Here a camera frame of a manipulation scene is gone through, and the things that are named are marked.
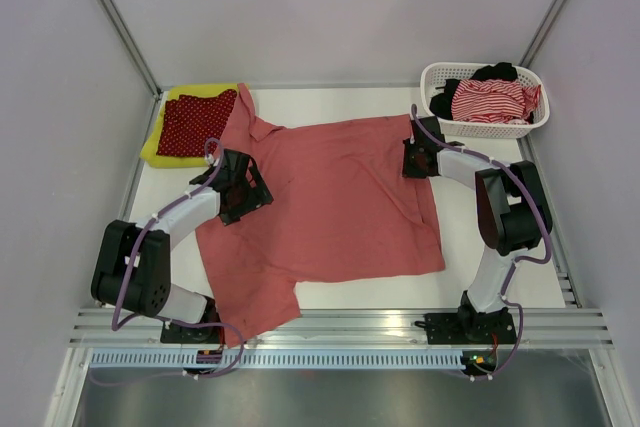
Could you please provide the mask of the red polka dot garment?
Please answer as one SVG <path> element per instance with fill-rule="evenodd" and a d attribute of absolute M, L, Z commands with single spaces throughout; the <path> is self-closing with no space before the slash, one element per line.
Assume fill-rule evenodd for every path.
<path fill-rule="evenodd" d="M 237 91 L 226 89 L 213 97 L 181 94 L 166 103 L 157 155 L 203 157 L 205 142 L 220 139 L 233 111 Z"/>

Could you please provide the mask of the pink red garment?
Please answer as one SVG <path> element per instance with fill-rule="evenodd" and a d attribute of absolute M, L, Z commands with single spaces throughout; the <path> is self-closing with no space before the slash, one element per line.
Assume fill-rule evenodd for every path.
<path fill-rule="evenodd" d="M 286 128 L 237 91 L 222 143 L 255 159 L 273 200 L 196 230 L 229 347 L 297 318 L 300 282 L 444 269 L 431 185 L 401 173 L 407 115 Z"/>

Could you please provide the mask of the yellow-green trousers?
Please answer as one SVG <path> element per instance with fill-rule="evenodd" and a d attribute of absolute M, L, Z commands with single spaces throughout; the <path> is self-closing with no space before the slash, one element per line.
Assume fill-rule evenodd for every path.
<path fill-rule="evenodd" d="M 227 124 L 245 83 L 191 84 L 172 88 L 160 108 L 140 158 L 156 169 L 205 167 L 218 155 L 215 138 L 233 147 Z"/>

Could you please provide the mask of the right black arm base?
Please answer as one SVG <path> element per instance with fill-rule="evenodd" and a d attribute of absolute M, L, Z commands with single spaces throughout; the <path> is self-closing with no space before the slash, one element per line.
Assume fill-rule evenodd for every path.
<path fill-rule="evenodd" d="M 505 309 L 490 314 L 427 313 L 413 325 L 426 334 L 429 345 L 513 345 L 517 329 Z"/>

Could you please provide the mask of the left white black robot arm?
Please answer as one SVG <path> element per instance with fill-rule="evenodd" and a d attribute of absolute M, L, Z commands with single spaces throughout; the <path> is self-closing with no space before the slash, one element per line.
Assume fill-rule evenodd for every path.
<path fill-rule="evenodd" d="M 229 149 L 159 211 L 136 222 L 109 223 L 91 296 L 114 307 L 111 329 L 118 331 L 135 317 L 147 317 L 183 326 L 195 342 L 212 340 L 218 331 L 212 299 L 172 282 L 171 252 L 210 220 L 229 226 L 272 202 L 253 157 Z"/>

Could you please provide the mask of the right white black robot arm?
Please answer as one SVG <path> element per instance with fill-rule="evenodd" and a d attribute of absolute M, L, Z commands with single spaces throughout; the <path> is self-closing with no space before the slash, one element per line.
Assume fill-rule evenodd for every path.
<path fill-rule="evenodd" d="M 403 141 L 402 176 L 443 177 L 475 193 L 478 230 L 484 251 L 475 278 L 452 315 L 427 314 L 420 323 L 430 338 L 460 336 L 483 342 L 496 334 L 515 340 L 507 290 L 517 264 L 545 264 L 551 256 L 553 228 L 537 167 L 530 161 L 506 164 L 461 143 L 447 142 L 434 116 L 410 120 Z"/>

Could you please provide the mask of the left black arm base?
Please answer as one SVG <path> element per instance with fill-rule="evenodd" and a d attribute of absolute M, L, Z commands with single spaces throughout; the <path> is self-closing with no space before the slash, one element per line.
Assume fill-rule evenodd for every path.
<path fill-rule="evenodd" d="M 203 317 L 199 323 L 159 316 L 162 322 L 160 341 L 163 344 L 223 344 L 243 346 L 246 339 L 235 326 Z"/>

